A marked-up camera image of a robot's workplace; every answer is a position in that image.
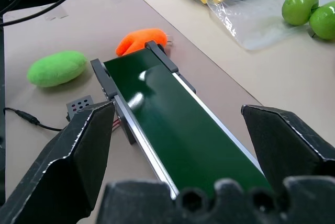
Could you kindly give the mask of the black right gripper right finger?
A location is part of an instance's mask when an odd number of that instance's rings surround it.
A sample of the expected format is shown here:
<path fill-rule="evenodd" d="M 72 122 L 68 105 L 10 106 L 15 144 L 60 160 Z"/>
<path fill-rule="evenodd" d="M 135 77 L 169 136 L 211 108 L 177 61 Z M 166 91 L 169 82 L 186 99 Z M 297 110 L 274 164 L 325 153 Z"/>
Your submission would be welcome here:
<path fill-rule="evenodd" d="M 293 112 L 243 105 L 241 114 L 271 186 L 289 176 L 334 176 L 334 147 Z"/>

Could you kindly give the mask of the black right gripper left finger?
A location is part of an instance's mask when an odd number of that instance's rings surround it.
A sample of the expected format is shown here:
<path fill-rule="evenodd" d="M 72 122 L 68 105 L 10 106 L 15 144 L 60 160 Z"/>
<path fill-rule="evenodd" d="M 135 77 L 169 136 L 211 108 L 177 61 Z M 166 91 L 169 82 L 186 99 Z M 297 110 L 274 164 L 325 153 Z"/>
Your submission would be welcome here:
<path fill-rule="evenodd" d="M 114 114 L 112 102 L 77 112 L 1 207 L 1 223 L 77 223 L 88 217 L 104 178 Z"/>

